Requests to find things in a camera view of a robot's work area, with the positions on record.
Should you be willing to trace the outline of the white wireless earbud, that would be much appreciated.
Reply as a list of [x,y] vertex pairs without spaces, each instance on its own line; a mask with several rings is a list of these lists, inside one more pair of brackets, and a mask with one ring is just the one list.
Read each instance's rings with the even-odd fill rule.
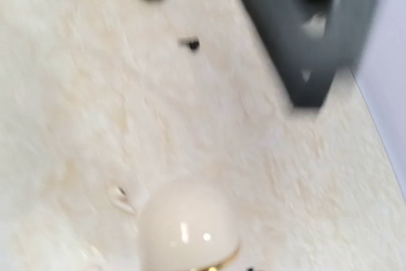
[[114,186],[109,190],[109,199],[114,207],[121,211],[135,215],[136,211],[128,199],[126,191],[120,186]]

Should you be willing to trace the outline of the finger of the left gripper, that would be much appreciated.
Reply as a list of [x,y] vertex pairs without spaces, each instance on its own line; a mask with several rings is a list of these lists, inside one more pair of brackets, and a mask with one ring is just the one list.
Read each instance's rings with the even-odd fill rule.
[[339,69],[357,67],[378,0],[241,0],[293,106],[323,105]]

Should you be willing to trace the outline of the white earbud charging case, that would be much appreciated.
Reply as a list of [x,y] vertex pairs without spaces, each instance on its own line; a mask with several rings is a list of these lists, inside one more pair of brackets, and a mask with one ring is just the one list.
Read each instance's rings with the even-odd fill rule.
[[142,209],[138,233],[144,270],[219,270],[240,249],[232,205],[205,182],[162,187]]

